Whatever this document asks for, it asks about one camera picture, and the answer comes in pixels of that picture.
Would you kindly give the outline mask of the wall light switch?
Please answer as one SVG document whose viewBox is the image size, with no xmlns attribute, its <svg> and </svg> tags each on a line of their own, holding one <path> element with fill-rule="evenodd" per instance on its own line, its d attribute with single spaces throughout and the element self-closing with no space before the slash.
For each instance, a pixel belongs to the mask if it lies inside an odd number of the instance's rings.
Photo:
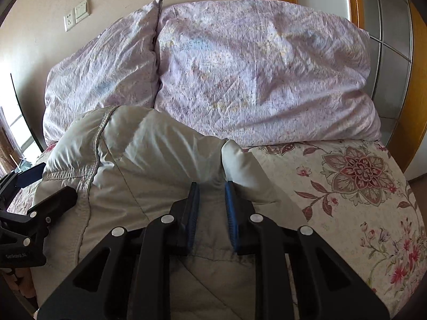
<svg viewBox="0 0 427 320">
<path fill-rule="evenodd" d="M 74 8 L 74 16 L 75 16 L 75 22 L 76 23 L 79 23 L 82 20 L 84 20 L 86 17 L 90 16 L 90 4 L 89 4 L 89 0 L 83 0 L 83 1 L 81 1 Z"/>
</svg>

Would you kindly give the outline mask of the window with dark frame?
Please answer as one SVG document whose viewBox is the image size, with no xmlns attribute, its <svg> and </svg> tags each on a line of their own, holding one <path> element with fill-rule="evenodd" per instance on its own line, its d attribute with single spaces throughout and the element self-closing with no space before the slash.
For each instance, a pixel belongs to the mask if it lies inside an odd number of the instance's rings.
<svg viewBox="0 0 427 320">
<path fill-rule="evenodd" d="M 11 74 L 1 74 L 1 176 L 32 167 L 42 151 L 24 117 Z"/>
</svg>

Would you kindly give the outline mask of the beige quilted down jacket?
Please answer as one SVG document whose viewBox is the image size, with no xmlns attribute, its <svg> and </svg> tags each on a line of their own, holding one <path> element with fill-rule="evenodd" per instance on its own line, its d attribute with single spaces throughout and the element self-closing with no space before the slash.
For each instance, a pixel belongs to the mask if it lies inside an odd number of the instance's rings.
<svg viewBox="0 0 427 320">
<path fill-rule="evenodd" d="M 172 318 L 252 319 L 255 265 L 230 244 L 228 181 L 278 225 L 304 224 L 299 207 L 236 142 L 205 137 L 142 107 L 102 108 L 79 117 L 52 150 L 33 199 L 39 203 L 64 186 L 77 191 L 76 205 L 45 240 L 46 265 L 32 269 L 38 303 L 113 228 L 146 226 L 197 183 L 195 243 L 187 259 L 172 266 Z"/>
</svg>

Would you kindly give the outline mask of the lilac floral pillow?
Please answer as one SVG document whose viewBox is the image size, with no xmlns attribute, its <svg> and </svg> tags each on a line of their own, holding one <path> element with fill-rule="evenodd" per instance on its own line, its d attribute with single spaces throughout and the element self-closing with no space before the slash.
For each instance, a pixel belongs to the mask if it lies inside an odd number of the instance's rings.
<svg viewBox="0 0 427 320">
<path fill-rule="evenodd" d="M 379 139 L 364 92 L 369 35 L 343 17 L 277 0 L 175 4 L 161 12 L 155 107 L 243 147 Z"/>
<path fill-rule="evenodd" d="M 118 19 L 49 71 L 43 118 L 47 145 L 81 114 L 107 106 L 153 107 L 159 89 L 155 53 L 162 0 Z"/>
</svg>

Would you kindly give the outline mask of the left lilac floral pillow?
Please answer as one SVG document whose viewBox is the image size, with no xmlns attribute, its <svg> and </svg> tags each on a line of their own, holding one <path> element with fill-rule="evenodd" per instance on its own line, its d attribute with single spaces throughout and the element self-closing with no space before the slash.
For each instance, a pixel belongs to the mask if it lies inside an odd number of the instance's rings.
<svg viewBox="0 0 427 320">
<path fill-rule="evenodd" d="M 49 71 L 43 118 L 47 145 L 81 114 L 107 106 L 153 107 L 159 89 L 155 53 L 162 0 L 118 19 Z"/>
</svg>

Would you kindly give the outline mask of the right lilac floral pillow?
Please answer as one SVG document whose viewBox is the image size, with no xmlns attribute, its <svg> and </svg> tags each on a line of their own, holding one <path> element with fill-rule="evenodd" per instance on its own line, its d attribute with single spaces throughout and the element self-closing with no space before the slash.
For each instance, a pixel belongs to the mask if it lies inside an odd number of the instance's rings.
<svg viewBox="0 0 427 320">
<path fill-rule="evenodd" d="M 364 92 L 369 35 L 343 17 L 277 0 L 175 4 L 161 12 L 155 107 L 243 147 L 379 139 Z"/>
</svg>

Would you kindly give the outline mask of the wall power socket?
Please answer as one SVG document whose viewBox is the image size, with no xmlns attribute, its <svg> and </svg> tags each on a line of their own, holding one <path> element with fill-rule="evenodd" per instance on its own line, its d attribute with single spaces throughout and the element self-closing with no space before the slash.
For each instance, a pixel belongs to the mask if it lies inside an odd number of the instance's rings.
<svg viewBox="0 0 427 320">
<path fill-rule="evenodd" d="M 64 16 L 64 29 L 66 32 L 70 31 L 76 25 L 74 10 Z"/>
</svg>

